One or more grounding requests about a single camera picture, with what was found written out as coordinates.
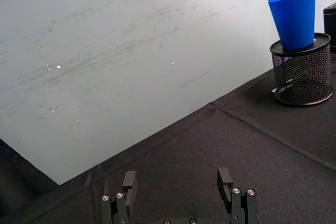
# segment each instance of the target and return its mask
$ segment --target pen holder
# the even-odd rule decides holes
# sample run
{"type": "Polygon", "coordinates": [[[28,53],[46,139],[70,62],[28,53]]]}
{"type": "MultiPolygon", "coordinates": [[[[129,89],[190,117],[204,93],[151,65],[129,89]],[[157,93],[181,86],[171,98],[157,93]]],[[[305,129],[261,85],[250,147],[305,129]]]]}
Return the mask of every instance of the pen holder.
{"type": "Polygon", "coordinates": [[[312,106],[331,98],[329,43],[329,35],[315,33],[313,44],[298,50],[284,49],[280,40],[271,45],[278,101],[312,106]]]}

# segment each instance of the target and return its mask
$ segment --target black tablecloth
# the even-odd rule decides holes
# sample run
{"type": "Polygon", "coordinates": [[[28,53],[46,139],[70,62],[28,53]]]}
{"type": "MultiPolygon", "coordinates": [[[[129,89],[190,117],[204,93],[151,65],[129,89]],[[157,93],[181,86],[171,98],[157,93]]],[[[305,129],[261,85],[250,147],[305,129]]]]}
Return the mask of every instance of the black tablecloth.
{"type": "Polygon", "coordinates": [[[188,216],[228,223],[217,167],[257,191],[260,223],[336,223],[336,98],[290,108],[276,102],[274,87],[269,71],[0,223],[100,223],[101,196],[120,191],[128,170],[138,177],[133,223],[188,216]]]}

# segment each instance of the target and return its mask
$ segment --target plastic cup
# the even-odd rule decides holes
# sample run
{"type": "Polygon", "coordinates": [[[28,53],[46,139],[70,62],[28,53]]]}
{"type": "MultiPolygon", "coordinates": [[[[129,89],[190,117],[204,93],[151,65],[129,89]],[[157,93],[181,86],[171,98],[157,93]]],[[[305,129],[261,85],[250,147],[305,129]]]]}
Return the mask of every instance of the plastic cup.
{"type": "Polygon", "coordinates": [[[268,0],[283,48],[295,50],[314,41],[315,0],[268,0]]]}

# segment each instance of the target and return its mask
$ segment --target screw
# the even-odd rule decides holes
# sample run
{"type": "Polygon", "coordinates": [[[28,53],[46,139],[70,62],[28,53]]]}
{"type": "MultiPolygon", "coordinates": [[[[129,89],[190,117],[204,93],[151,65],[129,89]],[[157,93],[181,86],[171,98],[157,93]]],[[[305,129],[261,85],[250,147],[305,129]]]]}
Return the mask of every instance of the screw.
{"type": "Polygon", "coordinates": [[[254,195],[255,194],[255,192],[252,189],[248,189],[247,193],[250,194],[250,195],[254,195]]]}
{"type": "Polygon", "coordinates": [[[190,224],[197,224],[197,220],[196,220],[195,218],[191,218],[191,219],[189,220],[189,223],[190,223],[190,224]]]}
{"type": "Polygon", "coordinates": [[[102,198],[101,198],[103,201],[108,201],[110,199],[110,196],[108,195],[104,195],[102,198]]]}
{"type": "Polygon", "coordinates": [[[235,194],[239,194],[240,193],[240,190],[238,188],[233,188],[232,191],[235,193],[235,194]]]}
{"type": "Polygon", "coordinates": [[[118,193],[118,194],[117,194],[117,198],[118,198],[118,199],[122,198],[123,196],[124,196],[123,193],[118,193]]]}

